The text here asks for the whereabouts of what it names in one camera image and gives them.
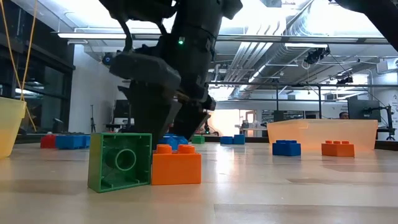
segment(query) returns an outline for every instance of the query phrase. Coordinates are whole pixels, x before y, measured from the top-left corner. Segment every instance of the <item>orange plastic container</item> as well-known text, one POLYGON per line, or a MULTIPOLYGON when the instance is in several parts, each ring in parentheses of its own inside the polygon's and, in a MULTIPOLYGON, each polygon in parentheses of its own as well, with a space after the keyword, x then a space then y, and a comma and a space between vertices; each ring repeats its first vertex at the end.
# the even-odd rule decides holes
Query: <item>orange plastic container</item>
POLYGON ((355 157, 354 145, 349 141, 326 141, 322 143, 323 156, 355 157))
POLYGON ((166 144, 157 145, 152 161, 152 185, 200 184, 201 154, 195 147, 179 145, 177 153, 166 144))
POLYGON ((0 159, 12 152, 25 108, 24 101, 0 97, 0 159))
POLYGON ((355 150, 373 150, 376 143, 376 120, 297 119, 267 125, 269 142, 296 140, 302 151, 320 151, 328 139, 341 139, 355 145, 355 150))

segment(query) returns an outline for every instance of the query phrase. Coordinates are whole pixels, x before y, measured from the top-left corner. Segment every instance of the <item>blue lego brick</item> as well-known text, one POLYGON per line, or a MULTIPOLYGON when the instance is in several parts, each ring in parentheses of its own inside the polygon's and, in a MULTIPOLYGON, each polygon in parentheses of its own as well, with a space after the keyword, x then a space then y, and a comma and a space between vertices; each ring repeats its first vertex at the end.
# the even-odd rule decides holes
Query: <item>blue lego brick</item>
POLYGON ((274 156, 300 156, 301 144, 295 140, 276 140, 272 144, 272 155, 274 156))
POLYGON ((232 144, 234 138, 231 136, 223 136, 220 138, 220 144, 232 144))
POLYGON ((244 135, 243 134, 235 134, 234 135, 234 144, 244 144, 244 135))
POLYGON ((178 149, 178 145, 188 144, 188 141, 183 136, 166 134, 161 140, 159 140, 159 144, 168 144, 172 147, 172 150, 176 151, 178 149))
POLYGON ((83 149, 90 147, 90 136, 83 136, 83 149))
POLYGON ((85 136, 57 136, 55 146, 59 149, 82 149, 85 136))

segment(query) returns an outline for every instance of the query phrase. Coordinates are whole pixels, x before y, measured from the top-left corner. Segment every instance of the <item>yellow bin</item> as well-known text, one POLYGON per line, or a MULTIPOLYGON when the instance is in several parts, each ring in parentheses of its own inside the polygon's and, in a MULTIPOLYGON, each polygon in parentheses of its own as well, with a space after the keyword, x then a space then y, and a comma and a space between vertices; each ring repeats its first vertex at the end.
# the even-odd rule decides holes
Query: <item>yellow bin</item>
POLYGON ((24 101, 0 97, 0 159, 11 154, 25 108, 24 101))

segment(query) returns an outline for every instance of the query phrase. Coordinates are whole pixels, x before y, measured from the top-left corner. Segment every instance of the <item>person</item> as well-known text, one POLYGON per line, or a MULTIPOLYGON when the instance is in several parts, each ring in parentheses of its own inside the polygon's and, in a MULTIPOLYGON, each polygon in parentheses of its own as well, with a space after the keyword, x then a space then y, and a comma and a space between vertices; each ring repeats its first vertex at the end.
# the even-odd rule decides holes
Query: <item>person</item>
POLYGON ((340 119, 349 119, 348 112, 341 112, 339 115, 340 119))

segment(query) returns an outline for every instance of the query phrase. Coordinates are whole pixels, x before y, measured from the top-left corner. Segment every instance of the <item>ceiling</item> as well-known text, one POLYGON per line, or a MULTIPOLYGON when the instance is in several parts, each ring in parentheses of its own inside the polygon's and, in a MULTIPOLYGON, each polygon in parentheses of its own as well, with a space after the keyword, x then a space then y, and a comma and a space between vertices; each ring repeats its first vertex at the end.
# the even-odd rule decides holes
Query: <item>ceiling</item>
MULTIPOLYGON (((13 0, 29 13, 33 12, 34 0, 13 0)), ((298 36, 338 36, 338 37, 380 37, 381 34, 362 14, 351 12, 328 0, 282 0, 281 8, 266 7, 260 0, 242 0, 243 9, 232 21, 223 19, 220 34, 246 35, 298 35, 298 36)), ((92 32, 121 33, 119 24, 110 18, 107 10, 98 0, 39 0, 38 18, 57 32, 92 32)), ((174 18, 166 19, 164 25, 170 30, 174 18)), ((155 33, 156 25, 148 22, 129 21, 132 33, 155 33)), ((155 45, 156 41, 135 40, 133 47, 142 44, 155 45)), ((123 40, 89 40, 85 52, 95 60, 101 60, 106 52, 115 52, 124 47, 123 40)), ((277 77, 281 83, 327 82, 330 77, 350 68, 358 72, 374 68, 371 63, 378 62, 378 57, 397 56, 390 45, 329 45, 334 57, 326 57, 322 65, 308 65, 303 59, 311 47, 286 47, 285 44, 218 42, 216 58, 211 63, 212 69, 220 64, 222 70, 218 81, 232 82, 272 82, 277 77), (261 75, 256 72, 262 68, 261 75)), ((209 79, 215 75, 209 73, 209 79)), ((235 90, 242 92, 261 91, 251 86, 227 88, 212 91, 213 94, 229 96, 235 90)))

